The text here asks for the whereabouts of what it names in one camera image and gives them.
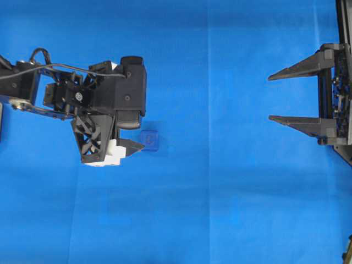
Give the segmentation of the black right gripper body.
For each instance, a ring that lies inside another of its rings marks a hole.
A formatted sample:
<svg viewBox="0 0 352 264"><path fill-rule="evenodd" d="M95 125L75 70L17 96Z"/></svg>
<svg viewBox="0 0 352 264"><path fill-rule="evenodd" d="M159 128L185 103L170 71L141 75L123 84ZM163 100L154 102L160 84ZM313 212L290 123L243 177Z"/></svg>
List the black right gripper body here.
<svg viewBox="0 0 352 264"><path fill-rule="evenodd" d="M351 50L347 43L323 44L318 72L319 117L336 121L336 143L351 145Z"/></svg>

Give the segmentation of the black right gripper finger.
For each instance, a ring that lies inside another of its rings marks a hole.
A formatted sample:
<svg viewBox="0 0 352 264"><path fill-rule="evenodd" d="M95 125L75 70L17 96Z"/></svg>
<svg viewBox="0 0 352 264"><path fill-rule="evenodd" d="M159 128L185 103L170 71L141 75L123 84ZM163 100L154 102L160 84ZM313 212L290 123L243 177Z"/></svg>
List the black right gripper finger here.
<svg viewBox="0 0 352 264"><path fill-rule="evenodd" d="M334 51L317 51L301 62L270 75L268 80L315 76L323 70L331 69L332 67L334 67Z"/></svg>
<svg viewBox="0 0 352 264"><path fill-rule="evenodd" d="M269 120L291 127L314 138L335 138L336 120L310 117L284 117L270 115Z"/></svg>

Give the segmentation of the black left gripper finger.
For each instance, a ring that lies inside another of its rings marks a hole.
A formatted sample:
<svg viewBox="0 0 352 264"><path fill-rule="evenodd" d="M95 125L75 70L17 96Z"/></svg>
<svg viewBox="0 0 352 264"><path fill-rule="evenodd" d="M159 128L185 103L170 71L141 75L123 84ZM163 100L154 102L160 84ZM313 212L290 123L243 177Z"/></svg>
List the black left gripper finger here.
<svg viewBox="0 0 352 264"><path fill-rule="evenodd" d="M144 149L145 145L130 139L120 138L117 141L117 148L118 148L118 157L126 158Z"/></svg>

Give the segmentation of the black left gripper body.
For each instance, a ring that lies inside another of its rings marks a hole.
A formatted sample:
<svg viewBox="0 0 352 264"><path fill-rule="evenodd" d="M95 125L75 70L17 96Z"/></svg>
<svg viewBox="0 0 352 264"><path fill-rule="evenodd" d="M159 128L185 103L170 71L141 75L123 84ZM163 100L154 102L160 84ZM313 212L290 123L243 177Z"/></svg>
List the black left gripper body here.
<svg viewBox="0 0 352 264"><path fill-rule="evenodd" d="M45 68L54 83L46 86L43 104L51 117L70 119L81 162L93 167L118 165L123 147L112 138L115 111L108 105L108 87L125 80L123 66L105 61L89 67L86 76Z"/></svg>

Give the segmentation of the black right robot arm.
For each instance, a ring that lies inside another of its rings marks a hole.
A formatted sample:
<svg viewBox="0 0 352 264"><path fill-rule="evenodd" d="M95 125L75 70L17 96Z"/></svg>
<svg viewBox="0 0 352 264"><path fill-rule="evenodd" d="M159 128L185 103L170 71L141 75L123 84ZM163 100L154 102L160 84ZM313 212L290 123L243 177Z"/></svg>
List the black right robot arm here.
<svg viewBox="0 0 352 264"><path fill-rule="evenodd" d="M350 46L327 43L313 55L271 75L270 81L317 77L318 117L269 119L316 138L321 146L331 146L351 164L351 53Z"/></svg>

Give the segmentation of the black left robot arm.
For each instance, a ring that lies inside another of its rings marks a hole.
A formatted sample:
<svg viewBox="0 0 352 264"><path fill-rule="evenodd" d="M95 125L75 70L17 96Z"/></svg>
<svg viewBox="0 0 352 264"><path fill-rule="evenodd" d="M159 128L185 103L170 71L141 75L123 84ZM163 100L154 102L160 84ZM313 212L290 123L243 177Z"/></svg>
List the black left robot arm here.
<svg viewBox="0 0 352 264"><path fill-rule="evenodd" d="M34 58L11 64L1 59L1 103L50 118L70 120L81 162L117 166L141 151L120 137L141 126L146 113L147 72L141 57L123 57L79 69Z"/></svg>

